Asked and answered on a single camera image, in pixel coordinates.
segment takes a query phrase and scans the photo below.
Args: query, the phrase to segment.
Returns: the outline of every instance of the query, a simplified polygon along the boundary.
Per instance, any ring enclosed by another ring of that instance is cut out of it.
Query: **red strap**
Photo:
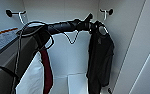
[[[53,75],[50,67],[49,57],[46,50],[41,50],[41,59],[44,66],[44,91],[43,94],[48,94],[53,85]]]

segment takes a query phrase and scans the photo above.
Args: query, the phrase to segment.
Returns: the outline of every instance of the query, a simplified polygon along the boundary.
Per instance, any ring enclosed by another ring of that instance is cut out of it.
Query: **hook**
[[[113,13],[113,9],[110,9],[109,11],[101,10],[101,9],[100,9],[100,11],[101,11],[101,12],[109,13],[109,15],[112,15],[112,13]]]
[[[12,13],[11,10],[6,10],[6,14],[9,16],[9,17],[12,17],[13,14],[25,14],[26,11],[24,12],[19,12],[19,13]]]

